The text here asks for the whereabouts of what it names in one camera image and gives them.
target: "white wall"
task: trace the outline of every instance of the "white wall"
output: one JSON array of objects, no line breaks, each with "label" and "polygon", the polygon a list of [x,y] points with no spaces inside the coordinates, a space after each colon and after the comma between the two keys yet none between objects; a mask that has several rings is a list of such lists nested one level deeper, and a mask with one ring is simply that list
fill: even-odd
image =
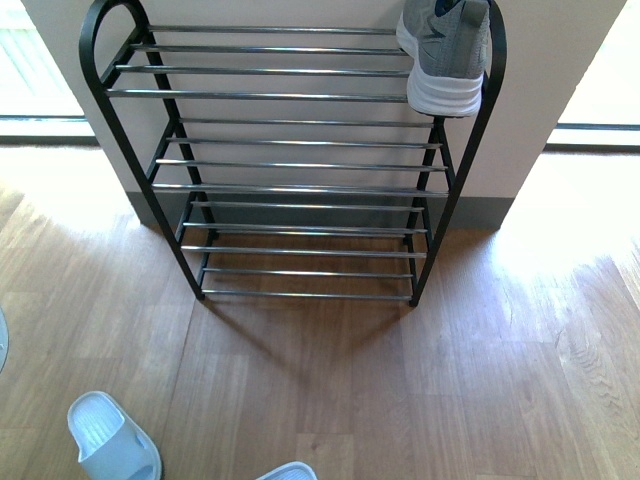
[{"label": "white wall", "polygon": [[[83,107],[123,186],[127,191],[137,191],[80,73],[78,35],[91,2],[23,0],[23,3]],[[268,3],[143,0],[143,3],[151,22],[156,24],[392,28],[402,7],[398,0],[275,0]],[[507,75],[464,196],[516,196],[624,3],[624,0],[500,2],[509,42]],[[115,36],[114,32],[118,30],[111,27],[110,24],[106,29],[107,41],[109,35]],[[149,108],[144,113],[153,118],[153,108],[144,108]],[[449,136],[454,143],[454,154],[460,152],[462,143],[458,139],[464,137],[469,125],[469,119],[452,122]],[[145,137],[145,129],[134,131],[134,136]],[[157,133],[150,141],[157,141]]]}]

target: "curved rack top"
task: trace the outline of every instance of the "curved rack top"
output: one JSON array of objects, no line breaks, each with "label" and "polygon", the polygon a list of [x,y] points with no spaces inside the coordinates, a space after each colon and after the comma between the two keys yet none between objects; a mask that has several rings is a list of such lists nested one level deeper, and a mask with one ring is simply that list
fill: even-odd
[{"label": "curved rack top", "polygon": [[[107,70],[100,75],[95,62],[95,45],[101,24],[107,14],[118,6],[124,6],[131,14],[135,28],[118,52],[114,61]],[[504,22],[500,8],[495,1],[491,2],[491,44],[492,60],[490,74],[485,75],[483,85],[483,104],[478,114],[477,123],[481,120],[488,121],[493,110],[498,94],[502,87],[506,68],[507,44],[504,30]],[[95,0],[89,8],[82,25],[79,42],[80,64],[87,84],[94,95],[104,93],[104,88],[111,87],[119,75],[126,71],[136,71],[135,68],[123,68],[136,50],[141,48],[141,42],[145,41],[149,48],[155,48],[153,32],[180,32],[180,33],[292,33],[292,34],[334,34],[334,35],[393,35],[393,29],[374,28],[329,28],[329,27],[257,27],[257,26],[200,26],[200,25],[151,25],[144,7],[139,0]],[[152,73],[171,73],[149,69]],[[400,75],[403,72],[392,72]]]}]

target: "baseboard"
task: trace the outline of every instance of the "baseboard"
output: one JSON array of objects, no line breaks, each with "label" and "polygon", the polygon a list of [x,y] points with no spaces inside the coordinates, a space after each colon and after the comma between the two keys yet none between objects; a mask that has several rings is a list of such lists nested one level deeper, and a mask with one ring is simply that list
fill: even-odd
[{"label": "baseboard", "polygon": [[[162,205],[167,219],[171,224],[177,224],[182,210],[185,206],[187,196],[174,193],[159,193],[158,200]],[[140,192],[127,192],[129,201],[133,205],[140,221],[145,225],[154,225],[157,223],[155,217],[151,213],[151,209],[147,205],[144,196]],[[260,195],[254,195],[252,200],[255,202],[273,202],[273,197],[260,198]],[[278,201],[287,203],[285,196],[279,196]],[[231,198],[225,196],[224,200],[234,201],[239,198]],[[298,202],[312,203],[314,197],[309,199],[296,196]],[[330,204],[348,204],[350,199],[344,196],[336,196],[336,198],[325,199]],[[398,201],[403,199],[384,199],[384,203],[376,200],[376,205],[401,205]],[[513,198],[498,197],[462,197],[458,201],[456,211],[451,219],[451,228],[478,228],[497,230],[502,225],[507,212],[511,208]],[[358,203],[362,204],[362,199],[358,199]],[[433,219],[438,219],[445,205],[445,199],[430,199],[429,209]],[[216,212],[216,221],[220,223],[249,223],[273,225],[360,225],[360,226],[380,226],[380,227],[399,227],[405,221],[406,217],[397,213],[381,213],[376,210],[314,210],[313,216],[303,216],[302,210],[291,209],[272,209],[269,211],[268,222],[265,221],[265,210],[257,208],[225,208]],[[201,221],[200,212],[195,212],[192,217],[194,221]]]}]

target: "floor board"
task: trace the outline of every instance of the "floor board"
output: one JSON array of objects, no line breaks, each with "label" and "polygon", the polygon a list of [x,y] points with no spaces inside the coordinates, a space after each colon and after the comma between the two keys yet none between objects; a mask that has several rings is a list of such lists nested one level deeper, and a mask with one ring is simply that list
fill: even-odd
[{"label": "floor board", "polygon": [[637,157],[543,155],[499,232],[447,234],[411,309],[198,302],[100,150],[0,153],[0,478],[86,478],[66,412],[96,389],[154,438],[166,480],[295,459],[320,480],[638,476],[640,195],[618,170],[639,178]]}]

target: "white shoe sole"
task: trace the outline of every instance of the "white shoe sole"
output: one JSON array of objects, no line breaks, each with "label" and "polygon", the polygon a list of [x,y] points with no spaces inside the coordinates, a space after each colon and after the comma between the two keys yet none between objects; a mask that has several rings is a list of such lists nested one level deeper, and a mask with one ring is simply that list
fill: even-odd
[{"label": "white shoe sole", "polygon": [[413,58],[407,82],[407,99],[415,111],[442,117],[469,117],[480,110],[482,80],[478,78],[434,77],[420,67],[418,40],[404,26],[402,14],[396,27],[402,49]]},{"label": "white shoe sole", "polygon": [[418,39],[411,35],[407,27],[404,26],[402,12],[400,13],[400,20],[398,20],[398,26],[396,27],[396,38],[398,39],[400,47],[407,52],[411,58],[418,58]]}]

